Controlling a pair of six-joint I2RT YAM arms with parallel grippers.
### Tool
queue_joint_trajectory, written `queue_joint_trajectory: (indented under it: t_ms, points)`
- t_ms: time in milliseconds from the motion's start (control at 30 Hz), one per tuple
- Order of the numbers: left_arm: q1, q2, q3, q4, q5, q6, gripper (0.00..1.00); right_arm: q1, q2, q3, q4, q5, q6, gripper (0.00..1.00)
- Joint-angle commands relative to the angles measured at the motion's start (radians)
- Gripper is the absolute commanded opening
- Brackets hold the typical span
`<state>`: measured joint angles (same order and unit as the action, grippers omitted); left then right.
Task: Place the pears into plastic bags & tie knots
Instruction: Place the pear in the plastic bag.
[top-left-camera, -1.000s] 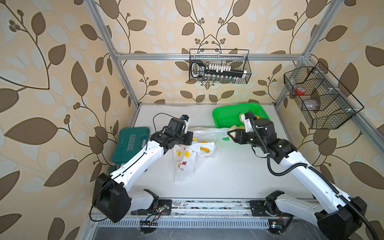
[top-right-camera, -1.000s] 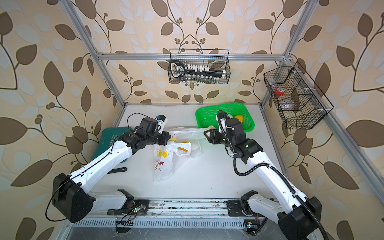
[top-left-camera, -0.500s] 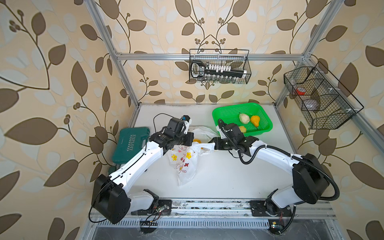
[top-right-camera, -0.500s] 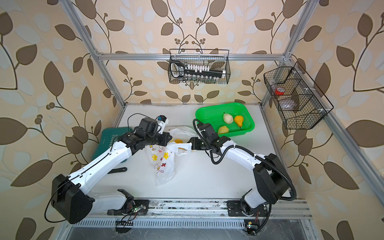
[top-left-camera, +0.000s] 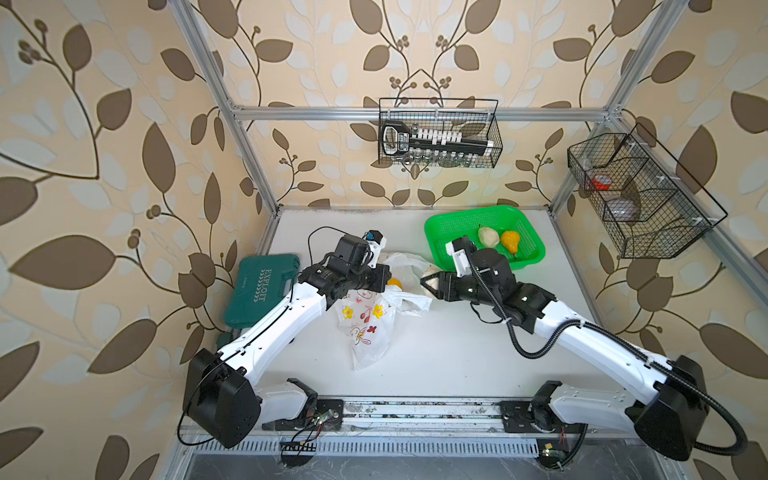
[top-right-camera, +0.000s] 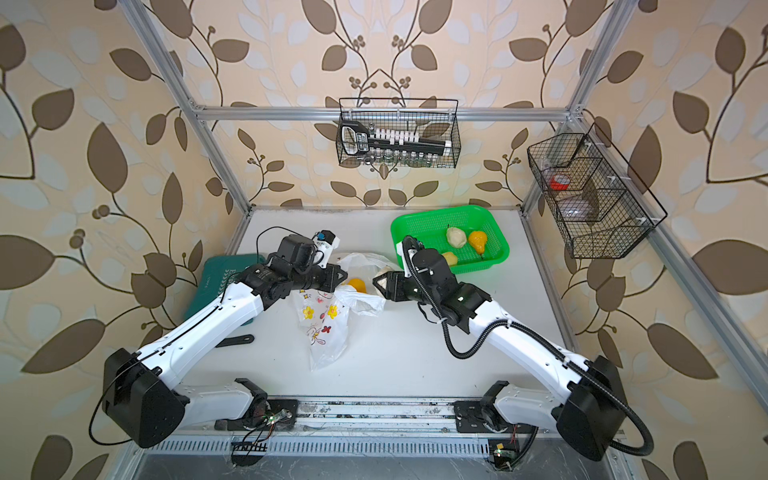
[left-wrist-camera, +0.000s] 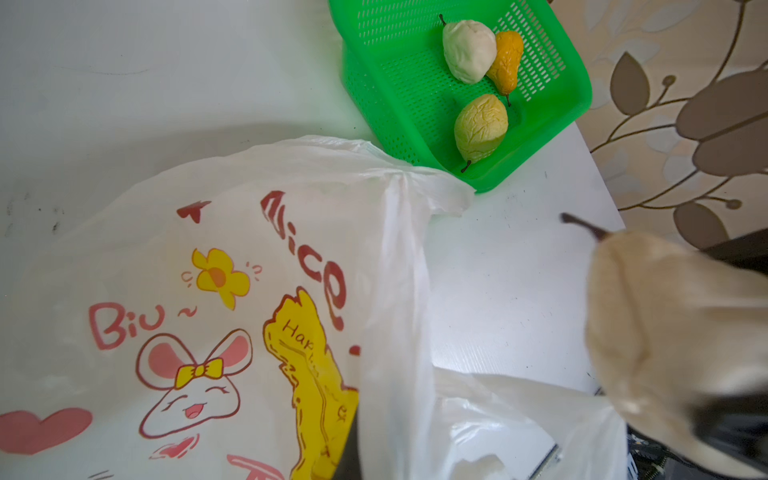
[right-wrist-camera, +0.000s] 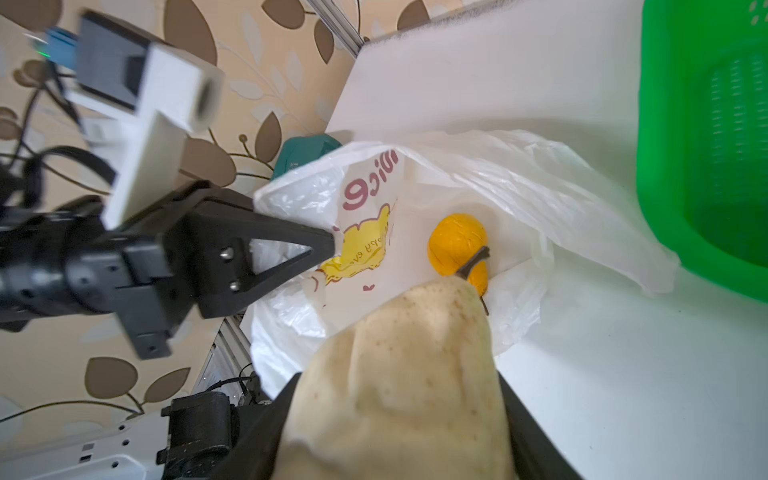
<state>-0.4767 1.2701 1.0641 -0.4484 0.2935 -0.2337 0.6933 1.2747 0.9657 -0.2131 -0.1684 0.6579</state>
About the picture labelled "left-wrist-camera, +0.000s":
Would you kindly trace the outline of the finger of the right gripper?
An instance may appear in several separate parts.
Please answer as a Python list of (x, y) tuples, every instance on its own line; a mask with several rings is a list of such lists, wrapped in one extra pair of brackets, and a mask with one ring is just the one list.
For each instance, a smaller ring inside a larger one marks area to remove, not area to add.
[(762, 229), (702, 250), (732, 267), (768, 275), (768, 230)]
[(706, 445), (767, 473), (767, 394), (719, 397), (695, 411), (693, 432)]

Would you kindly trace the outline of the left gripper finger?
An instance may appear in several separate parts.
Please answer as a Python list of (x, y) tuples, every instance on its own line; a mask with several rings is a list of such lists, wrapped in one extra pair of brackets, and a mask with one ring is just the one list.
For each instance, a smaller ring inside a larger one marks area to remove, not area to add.
[(336, 467), (333, 480), (362, 480), (362, 468), (358, 451), (358, 421), (354, 417), (344, 451)]

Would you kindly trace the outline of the printed white plastic bag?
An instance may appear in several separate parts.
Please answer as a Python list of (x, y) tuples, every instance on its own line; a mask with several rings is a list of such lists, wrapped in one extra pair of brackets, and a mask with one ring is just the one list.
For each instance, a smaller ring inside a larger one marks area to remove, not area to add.
[(473, 189), (304, 137), (147, 179), (42, 248), (1, 302), (5, 479), (488, 479), (479, 432), (540, 427), (548, 479), (622, 479), (606, 399), (433, 365), (430, 219)]

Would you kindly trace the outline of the yellow-green pear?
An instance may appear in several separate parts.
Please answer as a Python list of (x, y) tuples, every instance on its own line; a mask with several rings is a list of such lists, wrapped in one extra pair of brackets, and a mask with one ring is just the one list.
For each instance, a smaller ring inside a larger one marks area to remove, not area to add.
[(455, 143), (465, 162), (461, 172), (491, 156), (508, 128), (506, 107), (497, 96), (486, 94), (466, 105), (454, 125)]

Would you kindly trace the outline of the white pear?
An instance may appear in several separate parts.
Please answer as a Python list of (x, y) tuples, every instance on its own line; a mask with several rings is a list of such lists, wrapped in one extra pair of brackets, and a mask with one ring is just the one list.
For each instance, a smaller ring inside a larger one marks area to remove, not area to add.
[(443, 23), (444, 58), (451, 74), (460, 82), (480, 82), (497, 56), (495, 34), (485, 24), (474, 20)]

